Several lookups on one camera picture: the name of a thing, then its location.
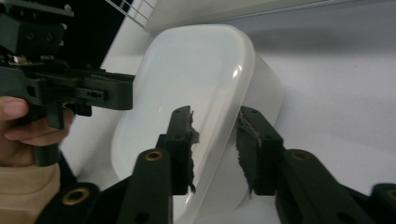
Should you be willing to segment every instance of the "white wire rack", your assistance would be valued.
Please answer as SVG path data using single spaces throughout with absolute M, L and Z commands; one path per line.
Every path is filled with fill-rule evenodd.
M 133 20 L 141 27 L 149 21 L 152 10 L 159 0 L 106 0 L 120 13 Z

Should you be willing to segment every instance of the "white container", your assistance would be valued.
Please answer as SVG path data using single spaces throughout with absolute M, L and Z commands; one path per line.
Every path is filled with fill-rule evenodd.
M 274 123 L 281 102 L 279 79 L 242 32 L 225 25 L 167 30 L 139 67 L 134 109 L 124 112 L 113 137 L 112 165 L 120 179 L 129 176 L 137 156 L 166 133 L 172 111 L 190 105 L 200 133 L 192 146 L 196 193 L 174 197 L 175 223 L 234 209 L 248 189 L 232 134 L 239 108 L 254 107 Z

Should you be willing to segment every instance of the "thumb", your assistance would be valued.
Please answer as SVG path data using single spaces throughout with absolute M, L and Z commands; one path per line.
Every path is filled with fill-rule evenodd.
M 0 121 L 18 119 L 27 114 L 26 101 L 9 96 L 0 97 Z

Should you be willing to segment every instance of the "beige sleeve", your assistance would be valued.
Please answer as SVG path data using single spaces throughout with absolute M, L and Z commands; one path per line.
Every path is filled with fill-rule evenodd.
M 59 187 L 58 164 L 49 167 L 0 167 L 0 223 L 35 223 Z

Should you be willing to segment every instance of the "human hand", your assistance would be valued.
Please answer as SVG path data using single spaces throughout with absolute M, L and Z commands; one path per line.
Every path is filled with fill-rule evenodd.
M 0 166 L 22 167 L 34 163 L 32 146 L 43 147 L 60 143 L 68 135 L 74 113 L 64 109 L 64 128 L 51 128 L 47 119 L 15 127 L 19 118 L 27 115 L 26 101 L 0 97 Z

